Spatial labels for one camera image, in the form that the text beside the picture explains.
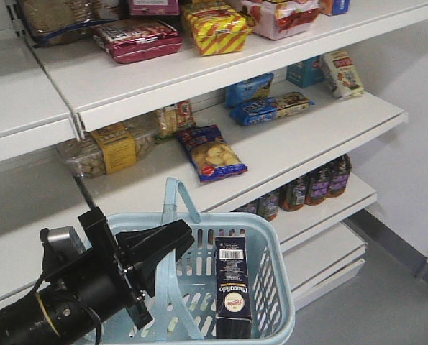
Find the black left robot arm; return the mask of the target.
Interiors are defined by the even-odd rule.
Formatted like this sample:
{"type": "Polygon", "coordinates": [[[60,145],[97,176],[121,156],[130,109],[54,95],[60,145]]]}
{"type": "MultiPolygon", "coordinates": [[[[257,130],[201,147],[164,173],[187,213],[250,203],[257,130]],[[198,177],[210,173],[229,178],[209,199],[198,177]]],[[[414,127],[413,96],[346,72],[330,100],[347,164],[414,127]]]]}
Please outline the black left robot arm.
{"type": "Polygon", "coordinates": [[[42,273],[18,301],[0,310],[0,344],[72,344],[122,309],[141,329],[152,321],[146,296],[155,294],[156,267],[169,253],[180,257],[192,244],[183,220],[113,234],[95,207],[78,218],[88,249],[72,239],[40,232],[42,273]]]}

